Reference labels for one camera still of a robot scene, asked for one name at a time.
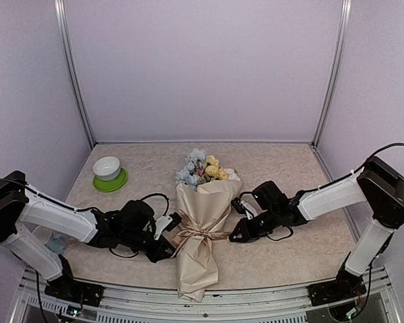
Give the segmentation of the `brown ribbon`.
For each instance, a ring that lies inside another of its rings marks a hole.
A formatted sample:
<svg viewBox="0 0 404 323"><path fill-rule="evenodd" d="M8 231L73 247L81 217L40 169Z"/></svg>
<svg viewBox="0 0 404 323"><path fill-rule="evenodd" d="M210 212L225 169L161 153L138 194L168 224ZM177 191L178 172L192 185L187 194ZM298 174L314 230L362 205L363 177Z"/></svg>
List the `brown ribbon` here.
<svg viewBox="0 0 404 323"><path fill-rule="evenodd" d="M228 219L229 211L222 213L218 218L211 216L207 223L200 223L196 219L180 212L182 222L179 225L180 230L173 238L176 252L179 252L187 241L193 237L201 237L202 241L218 241L226 239L230 232L224 231L224 226Z"/></svg>

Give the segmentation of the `pink wrapping paper sheet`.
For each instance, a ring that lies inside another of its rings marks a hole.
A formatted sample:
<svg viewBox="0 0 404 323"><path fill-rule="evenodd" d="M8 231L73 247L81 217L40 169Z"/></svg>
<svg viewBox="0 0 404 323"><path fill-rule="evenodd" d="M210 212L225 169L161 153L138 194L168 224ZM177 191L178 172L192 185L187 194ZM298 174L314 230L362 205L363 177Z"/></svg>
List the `pink wrapping paper sheet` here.
<svg viewBox="0 0 404 323"><path fill-rule="evenodd" d="M231 202L241 188L241 180L217 180L199 185L196 190L187 184L176 186L176 206L182 217L173 239L179 298L200 303L206 289L218 283L213 242L230 235L224 227Z"/></svg>

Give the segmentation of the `white fake rose stem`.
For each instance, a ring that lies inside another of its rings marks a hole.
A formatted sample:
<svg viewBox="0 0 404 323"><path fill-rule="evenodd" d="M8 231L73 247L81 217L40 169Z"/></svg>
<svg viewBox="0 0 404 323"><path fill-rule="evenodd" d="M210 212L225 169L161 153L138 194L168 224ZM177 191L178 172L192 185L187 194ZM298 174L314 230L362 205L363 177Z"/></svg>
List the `white fake rose stem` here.
<svg viewBox="0 0 404 323"><path fill-rule="evenodd" d="M224 170L228 175L228 180L238 180L238 181L240 181L240 177L239 177L239 175L237 174L237 172L234 169L225 168Z"/></svg>

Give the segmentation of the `yellow fake flower stem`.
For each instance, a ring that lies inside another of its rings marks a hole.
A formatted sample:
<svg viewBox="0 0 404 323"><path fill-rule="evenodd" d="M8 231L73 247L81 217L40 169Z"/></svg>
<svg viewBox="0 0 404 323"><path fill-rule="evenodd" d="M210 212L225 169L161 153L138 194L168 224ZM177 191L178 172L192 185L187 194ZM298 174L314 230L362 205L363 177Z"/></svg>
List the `yellow fake flower stem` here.
<svg viewBox="0 0 404 323"><path fill-rule="evenodd" d="M208 155L205 160L203 170L204 178L207 182L217 180L228 180L228 173L220 166L220 161L214 155Z"/></svg>

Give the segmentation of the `blue fake flower stem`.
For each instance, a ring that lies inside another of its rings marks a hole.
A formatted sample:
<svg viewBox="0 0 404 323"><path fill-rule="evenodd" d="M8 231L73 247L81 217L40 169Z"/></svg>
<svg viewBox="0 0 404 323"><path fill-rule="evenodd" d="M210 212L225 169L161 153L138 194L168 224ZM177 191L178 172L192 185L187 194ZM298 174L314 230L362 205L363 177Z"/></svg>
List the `blue fake flower stem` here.
<svg viewBox="0 0 404 323"><path fill-rule="evenodd" d="M184 158L183 168L176 172L176 184L185 184L196 190L202 183L202 177L197 175L197 168L205 168L206 158L206 150L193 148Z"/></svg>

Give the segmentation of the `pink fake rose stem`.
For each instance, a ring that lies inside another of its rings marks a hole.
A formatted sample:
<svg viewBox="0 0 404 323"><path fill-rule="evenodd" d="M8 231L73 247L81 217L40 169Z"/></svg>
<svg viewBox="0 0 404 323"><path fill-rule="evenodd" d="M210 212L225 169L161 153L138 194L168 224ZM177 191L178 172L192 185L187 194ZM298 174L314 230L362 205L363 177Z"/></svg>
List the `pink fake rose stem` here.
<svg viewBox="0 0 404 323"><path fill-rule="evenodd" d="M197 168L197 175L200 177L205 176L205 169L204 168Z"/></svg>

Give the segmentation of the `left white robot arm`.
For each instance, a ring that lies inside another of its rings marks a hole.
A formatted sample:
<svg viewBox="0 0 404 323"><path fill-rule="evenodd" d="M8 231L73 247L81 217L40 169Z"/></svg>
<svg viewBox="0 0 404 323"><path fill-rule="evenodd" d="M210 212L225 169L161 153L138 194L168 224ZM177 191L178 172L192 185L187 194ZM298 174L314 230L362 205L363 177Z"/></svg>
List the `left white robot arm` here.
<svg viewBox="0 0 404 323"><path fill-rule="evenodd" d="M38 191L23 172L0 178L0 245L35 269L66 299L81 285L67 260L49 250L26 226L31 223L99 249L130 248L156 263L172 257L175 248L164 237L181 222L178 213L156 217L145 199L130 200L120 210L78 209Z"/></svg>

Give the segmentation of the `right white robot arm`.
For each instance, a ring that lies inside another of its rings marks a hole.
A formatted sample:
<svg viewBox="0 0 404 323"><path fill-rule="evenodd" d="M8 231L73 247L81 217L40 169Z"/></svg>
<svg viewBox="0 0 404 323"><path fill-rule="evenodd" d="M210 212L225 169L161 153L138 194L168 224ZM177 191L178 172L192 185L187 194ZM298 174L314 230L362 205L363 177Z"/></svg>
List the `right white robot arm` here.
<svg viewBox="0 0 404 323"><path fill-rule="evenodd" d="M387 247L388 241L404 224L404 176L379 157L341 179L312 190L301 190L288 198L273 181L266 181L249 193L261 208L256 211L241 197L232 201L244 217L229 236L231 242L245 243L266 237L278 227L292 229L332 211L368 203L372 220L350 252L339 278L331 283L331 293L346 298L358 285L372 261Z"/></svg>

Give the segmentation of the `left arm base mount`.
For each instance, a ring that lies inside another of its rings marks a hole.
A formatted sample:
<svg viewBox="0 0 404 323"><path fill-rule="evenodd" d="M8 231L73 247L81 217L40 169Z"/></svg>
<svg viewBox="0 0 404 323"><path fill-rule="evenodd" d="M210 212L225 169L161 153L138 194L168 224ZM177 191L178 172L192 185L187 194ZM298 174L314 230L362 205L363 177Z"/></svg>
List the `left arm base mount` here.
<svg viewBox="0 0 404 323"><path fill-rule="evenodd" d="M104 287L75 280L67 259L62 255L59 255L59 259L63 267L61 276L52 281L47 281L44 293L82 306L98 307L104 293Z"/></svg>

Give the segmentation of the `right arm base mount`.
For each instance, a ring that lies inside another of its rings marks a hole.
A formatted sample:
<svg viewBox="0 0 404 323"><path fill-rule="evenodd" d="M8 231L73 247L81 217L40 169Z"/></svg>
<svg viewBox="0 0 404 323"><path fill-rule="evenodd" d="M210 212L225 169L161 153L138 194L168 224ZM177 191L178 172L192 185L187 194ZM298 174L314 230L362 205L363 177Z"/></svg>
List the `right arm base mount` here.
<svg viewBox="0 0 404 323"><path fill-rule="evenodd" d="M322 283L314 283L307 287L312 306L321 306L336 301L357 297L364 292L368 295L370 287L366 287L363 275L355 276L345 269L345 263L350 253L343 261L336 277Z"/></svg>

